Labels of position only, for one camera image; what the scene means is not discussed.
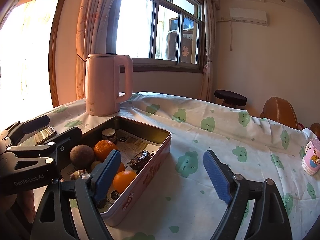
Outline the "brown round fruit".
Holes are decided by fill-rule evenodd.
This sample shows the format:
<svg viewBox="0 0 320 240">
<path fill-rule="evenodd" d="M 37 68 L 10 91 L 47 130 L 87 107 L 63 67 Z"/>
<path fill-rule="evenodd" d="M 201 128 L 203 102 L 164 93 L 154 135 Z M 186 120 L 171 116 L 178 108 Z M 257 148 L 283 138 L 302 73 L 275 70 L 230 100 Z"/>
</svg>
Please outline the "brown round fruit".
<svg viewBox="0 0 320 240">
<path fill-rule="evenodd" d="M 78 169 L 91 165 L 94 161 L 94 151 L 87 145 L 77 145 L 71 149 L 70 161 Z"/>
</svg>

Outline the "dark speckled fruit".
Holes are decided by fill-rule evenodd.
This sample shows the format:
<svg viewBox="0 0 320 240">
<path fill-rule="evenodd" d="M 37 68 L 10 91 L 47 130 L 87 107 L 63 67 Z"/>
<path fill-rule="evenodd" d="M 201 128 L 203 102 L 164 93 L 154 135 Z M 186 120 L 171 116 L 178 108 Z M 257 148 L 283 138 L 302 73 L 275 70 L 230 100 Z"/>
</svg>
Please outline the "dark speckled fruit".
<svg viewBox="0 0 320 240">
<path fill-rule="evenodd" d="M 85 169 L 81 169 L 81 170 L 74 171 L 73 173 L 71 173 L 69 175 L 69 177 L 70 177 L 71 180 L 77 180 L 77 179 L 81 178 L 81 176 L 83 174 L 85 174 L 85 173 L 86 173 L 86 170 Z"/>
</svg>

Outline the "small yellow-green fruit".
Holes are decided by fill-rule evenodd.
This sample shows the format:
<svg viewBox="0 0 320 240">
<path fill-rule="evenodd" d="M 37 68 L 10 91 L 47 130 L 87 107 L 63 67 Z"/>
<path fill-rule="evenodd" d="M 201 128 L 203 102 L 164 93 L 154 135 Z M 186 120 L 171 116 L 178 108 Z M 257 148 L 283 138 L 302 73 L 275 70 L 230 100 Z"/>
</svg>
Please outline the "small yellow-green fruit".
<svg viewBox="0 0 320 240">
<path fill-rule="evenodd" d="M 94 162 L 91 164 L 91 166 L 90 166 L 90 170 L 93 171 L 94 168 L 95 168 L 98 164 L 100 164 L 100 163 L 101 163 L 101 162 L 98 161 L 98 160 L 94 161 Z"/>
</svg>

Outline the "small dark jar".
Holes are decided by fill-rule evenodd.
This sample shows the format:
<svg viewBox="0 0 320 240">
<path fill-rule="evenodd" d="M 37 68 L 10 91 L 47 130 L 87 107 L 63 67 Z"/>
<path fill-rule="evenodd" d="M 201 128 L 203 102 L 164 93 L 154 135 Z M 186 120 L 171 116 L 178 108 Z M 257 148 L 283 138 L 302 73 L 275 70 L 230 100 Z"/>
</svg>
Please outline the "small dark jar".
<svg viewBox="0 0 320 240">
<path fill-rule="evenodd" d="M 107 128 L 104 129 L 101 133 L 101 136 L 104 140 L 108 140 L 113 142 L 114 144 L 117 143 L 117 134 L 116 134 L 116 130 L 113 128 Z"/>
</svg>

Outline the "far small orange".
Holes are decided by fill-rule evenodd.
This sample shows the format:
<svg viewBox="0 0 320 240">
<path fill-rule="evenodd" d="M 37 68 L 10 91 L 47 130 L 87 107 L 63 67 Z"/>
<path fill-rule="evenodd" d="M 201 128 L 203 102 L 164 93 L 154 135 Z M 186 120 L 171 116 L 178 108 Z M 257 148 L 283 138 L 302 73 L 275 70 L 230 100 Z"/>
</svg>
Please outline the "far small orange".
<svg viewBox="0 0 320 240">
<path fill-rule="evenodd" d="M 125 171 L 125 166 L 123 163 L 120 163 L 119 168 L 117 170 L 117 173 L 122 172 L 122 171 Z"/>
</svg>

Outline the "pink cartoon lidded cup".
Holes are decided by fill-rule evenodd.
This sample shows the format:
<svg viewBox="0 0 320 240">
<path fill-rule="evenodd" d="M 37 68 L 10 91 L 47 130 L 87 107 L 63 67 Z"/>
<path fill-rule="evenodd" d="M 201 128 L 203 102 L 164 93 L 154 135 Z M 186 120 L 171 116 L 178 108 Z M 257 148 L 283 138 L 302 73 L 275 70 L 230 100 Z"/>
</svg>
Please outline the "pink cartoon lidded cup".
<svg viewBox="0 0 320 240">
<path fill-rule="evenodd" d="M 302 159 L 302 168 L 303 170 L 314 176 L 319 170 L 319 140 L 311 138 L 305 147 L 305 154 Z"/>
</svg>

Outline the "dark wrinkled passion fruit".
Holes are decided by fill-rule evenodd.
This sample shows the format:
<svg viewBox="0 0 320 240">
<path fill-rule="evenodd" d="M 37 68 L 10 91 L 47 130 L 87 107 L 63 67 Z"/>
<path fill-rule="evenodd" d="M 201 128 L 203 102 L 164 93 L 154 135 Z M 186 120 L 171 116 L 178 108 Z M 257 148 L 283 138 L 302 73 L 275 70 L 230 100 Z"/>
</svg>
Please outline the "dark wrinkled passion fruit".
<svg viewBox="0 0 320 240">
<path fill-rule="evenodd" d="M 141 170 L 151 159 L 151 154 L 148 151 L 142 151 L 132 158 L 128 165 L 133 170 Z"/>
</svg>

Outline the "pink rectangular tin box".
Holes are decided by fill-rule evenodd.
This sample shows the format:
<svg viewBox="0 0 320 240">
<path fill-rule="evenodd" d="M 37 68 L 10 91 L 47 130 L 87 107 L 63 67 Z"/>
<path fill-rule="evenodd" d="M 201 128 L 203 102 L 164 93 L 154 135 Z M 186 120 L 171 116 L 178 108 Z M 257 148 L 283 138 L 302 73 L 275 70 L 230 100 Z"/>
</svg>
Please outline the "pink rectangular tin box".
<svg viewBox="0 0 320 240">
<path fill-rule="evenodd" d="M 112 117 L 85 132 L 79 142 L 94 151 L 95 160 L 87 171 L 93 173 L 101 163 L 117 153 L 108 169 L 107 181 L 93 183 L 102 190 L 97 199 L 106 224 L 118 225 L 135 204 L 169 154 L 171 133 L 164 129 Z"/>
</svg>

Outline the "pink electric kettle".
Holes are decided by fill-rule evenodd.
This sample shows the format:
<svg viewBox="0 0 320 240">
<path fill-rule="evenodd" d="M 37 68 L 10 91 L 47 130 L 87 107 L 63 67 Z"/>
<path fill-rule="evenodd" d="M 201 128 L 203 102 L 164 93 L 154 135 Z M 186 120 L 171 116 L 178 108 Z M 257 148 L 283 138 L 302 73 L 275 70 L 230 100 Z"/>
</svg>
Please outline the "pink electric kettle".
<svg viewBox="0 0 320 240">
<path fill-rule="evenodd" d="M 125 68 L 125 90 L 120 94 L 120 66 Z M 86 112 L 107 116 L 120 111 L 120 104 L 133 92 L 133 61 L 127 55 L 89 54 L 86 61 Z"/>
</svg>

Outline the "white green-cloud tablecloth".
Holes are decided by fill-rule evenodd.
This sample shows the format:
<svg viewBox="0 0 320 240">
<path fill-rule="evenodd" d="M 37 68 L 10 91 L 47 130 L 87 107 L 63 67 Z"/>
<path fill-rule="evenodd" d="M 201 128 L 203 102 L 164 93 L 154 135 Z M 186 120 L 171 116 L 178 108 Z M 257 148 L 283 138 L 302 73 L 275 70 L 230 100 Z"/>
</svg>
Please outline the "white green-cloud tablecloth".
<svg viewBox="0 0 320 240">
<path fill-rule="evenodd" d="M 114 239 L 210 239 L 226 205 L 203 166 L 206 150 L 248 180 L 274 180 L 293 239 L 306 237 L 319 217 L 319 175 L 308 175 L 301 163 L 310 130 L 152 92 L 133 94 L 119 115 L 170 131 L 171 147 L 133 208 L 110 228 Z"/>
</svg>

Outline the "brown leather sofa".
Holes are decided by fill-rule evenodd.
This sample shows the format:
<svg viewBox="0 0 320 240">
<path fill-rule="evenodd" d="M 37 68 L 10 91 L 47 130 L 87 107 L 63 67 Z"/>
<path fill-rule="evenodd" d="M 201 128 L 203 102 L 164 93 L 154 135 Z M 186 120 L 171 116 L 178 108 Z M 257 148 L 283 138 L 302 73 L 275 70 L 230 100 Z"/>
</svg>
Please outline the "brown leather sofa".
<svg viewBox="0 0 320 240">
<path fill-rule="evenodd" d="M 318 140 L 320 140 L 320 123 L 313 123 L 310 126 L 310 130 L 316 135 Z"/>
</svg>

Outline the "black round stool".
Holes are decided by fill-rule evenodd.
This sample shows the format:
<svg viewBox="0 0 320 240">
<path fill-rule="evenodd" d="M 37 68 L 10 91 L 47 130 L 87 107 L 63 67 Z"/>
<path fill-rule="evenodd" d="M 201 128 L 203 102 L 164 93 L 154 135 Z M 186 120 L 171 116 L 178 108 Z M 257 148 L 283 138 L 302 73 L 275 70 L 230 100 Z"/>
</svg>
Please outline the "black round stool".
<svg viewBox="0 0 320 240">
<path fill-rule="evenodd" d="M 231 106 L 233 108 L 235 108 L 236 106 L 245 107 L 247 103 L 247 98 L 245 96 L 228 90 L 217 89 L 214 92 L 214 96 L 218 99 L 223 100 L 222 104 L 224 106 Z"/>
</svg>

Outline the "left pink curtain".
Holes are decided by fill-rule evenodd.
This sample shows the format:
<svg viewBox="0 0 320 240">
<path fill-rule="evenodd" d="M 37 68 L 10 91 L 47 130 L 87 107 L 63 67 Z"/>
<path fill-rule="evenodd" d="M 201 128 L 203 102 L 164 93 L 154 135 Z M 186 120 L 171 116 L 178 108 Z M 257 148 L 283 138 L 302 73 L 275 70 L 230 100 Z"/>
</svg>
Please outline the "left pink curtain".
<svg viewBox="0 0 320 240">
<path fill-rule="evenodd" d="M 107 27 L 114 0 L 81 0 L 76 28 L 76 98 L 85 97 L 86 59 L 106 53 Z"/>
</svg>

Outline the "right pink curtain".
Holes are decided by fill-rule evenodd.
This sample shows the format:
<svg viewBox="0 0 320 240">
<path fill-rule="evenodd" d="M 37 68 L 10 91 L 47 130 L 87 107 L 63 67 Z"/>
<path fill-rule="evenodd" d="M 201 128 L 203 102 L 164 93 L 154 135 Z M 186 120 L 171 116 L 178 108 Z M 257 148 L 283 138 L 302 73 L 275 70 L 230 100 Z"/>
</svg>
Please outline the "right pink curtain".
<svg viewBox="0 0 320 240">
<path fill-rule="evenodd" d="M 217 11 L 220 0 L 203 0 L 206 64 L 203 68 L 200 100 L 212 101 L 213 93 L 213 57 L 216 44 Z"/>
</svg>

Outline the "white wall air conditioner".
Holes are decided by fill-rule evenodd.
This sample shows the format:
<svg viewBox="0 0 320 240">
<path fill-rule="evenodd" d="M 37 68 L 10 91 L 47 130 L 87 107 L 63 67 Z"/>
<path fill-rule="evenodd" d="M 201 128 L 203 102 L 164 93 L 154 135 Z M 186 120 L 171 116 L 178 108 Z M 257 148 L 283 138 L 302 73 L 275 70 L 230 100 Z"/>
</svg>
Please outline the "white wall air conditioner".
<svg viewBox="0 0 320 240">
<path fill-rule="evenodd" d="M 229 14 L 234 22 L 268 26 L 267 13 L 261 10 L 230 8 Z"/>
</svg>

